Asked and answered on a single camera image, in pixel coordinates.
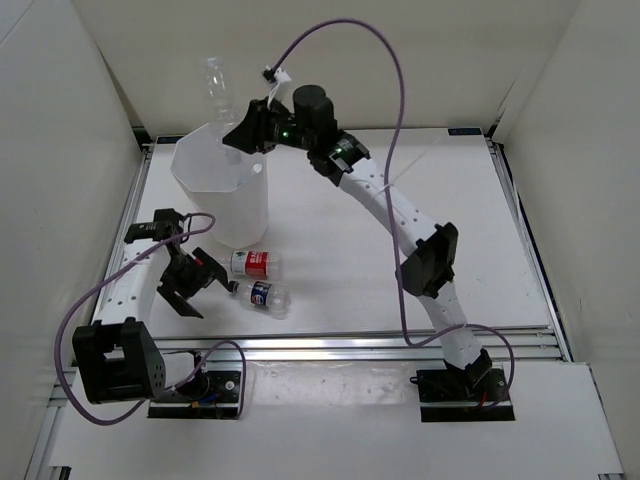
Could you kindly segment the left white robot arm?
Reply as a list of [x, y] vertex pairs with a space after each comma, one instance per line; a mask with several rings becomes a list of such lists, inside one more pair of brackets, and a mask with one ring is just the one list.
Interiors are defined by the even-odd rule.
[[90, 403], [158, 399], [169, 389], [198, 400], [208, 392], [210, 377], [196, 367], [196, 354], [164, 355], [149, 332], [156, 298], [180, 317], [200, 318], [192, 297], [214, 282], [232, 288], [226, 269], [203, 249], [184, 250], [195, 233], [192, 218], [158, 209], [152, 221], [129, 226], [122, 265], [104, 288], [102, 308], [72, 337]]

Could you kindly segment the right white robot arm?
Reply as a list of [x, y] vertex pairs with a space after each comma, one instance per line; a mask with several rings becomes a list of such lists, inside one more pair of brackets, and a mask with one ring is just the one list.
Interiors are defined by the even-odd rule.
[[249, 155], [279, 145], [302, 150], [316, 172], [357, 200], [392, 236], [401, 291], [419, 301], [439, 333], [452, 393], [470, 400], [484, 389], [492, 362], [467, 325], [454, 285], [457, 228], [421, 213], [385, 179], [364, 144], [338, 126], [323, 88], [297, 88], [291, 109], [269, 98], [251, 101], [222, 142]]

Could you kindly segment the clear bottle blue cap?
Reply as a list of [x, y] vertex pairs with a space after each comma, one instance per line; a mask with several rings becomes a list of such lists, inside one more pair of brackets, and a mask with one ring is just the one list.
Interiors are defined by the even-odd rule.
[[209, 125], [219, 144], [239, 122], [232, 82], [225, 61], [208, 57], [202, 61]]

